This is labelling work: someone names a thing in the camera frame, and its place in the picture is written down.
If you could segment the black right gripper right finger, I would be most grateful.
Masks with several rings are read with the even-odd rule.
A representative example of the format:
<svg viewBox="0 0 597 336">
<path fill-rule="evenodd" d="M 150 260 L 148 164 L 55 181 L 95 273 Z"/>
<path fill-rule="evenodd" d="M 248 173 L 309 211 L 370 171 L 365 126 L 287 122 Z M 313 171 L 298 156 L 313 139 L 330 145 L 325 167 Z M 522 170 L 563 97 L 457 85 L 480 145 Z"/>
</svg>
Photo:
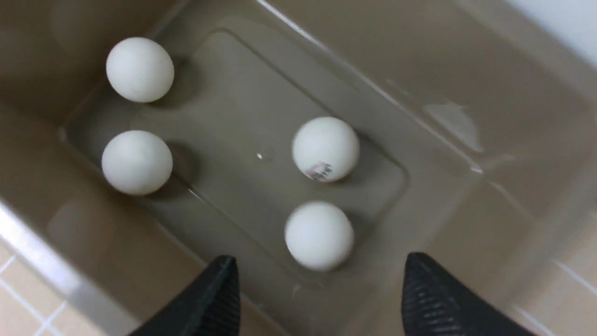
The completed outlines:
<svg viewBox="0 0 597 336">
<path fill-rule="evenodd" d="M 406 336 L 533 335 L 423 252 L 406 258 L 402 324 Z"/>
</svg>

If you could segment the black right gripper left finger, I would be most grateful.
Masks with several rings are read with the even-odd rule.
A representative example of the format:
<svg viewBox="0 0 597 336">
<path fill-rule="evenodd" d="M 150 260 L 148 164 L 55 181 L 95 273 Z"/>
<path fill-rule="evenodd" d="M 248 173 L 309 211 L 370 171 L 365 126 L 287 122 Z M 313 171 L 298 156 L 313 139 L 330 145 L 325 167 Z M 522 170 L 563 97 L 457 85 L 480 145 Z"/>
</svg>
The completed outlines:
<svg viewBox="0 0 597 336">
<path fill-rule="evenodd" d="M 241 299 L 237 261 L 215 258 L 175 299 L 132 336 L 238 336 Z"/>
</svg>

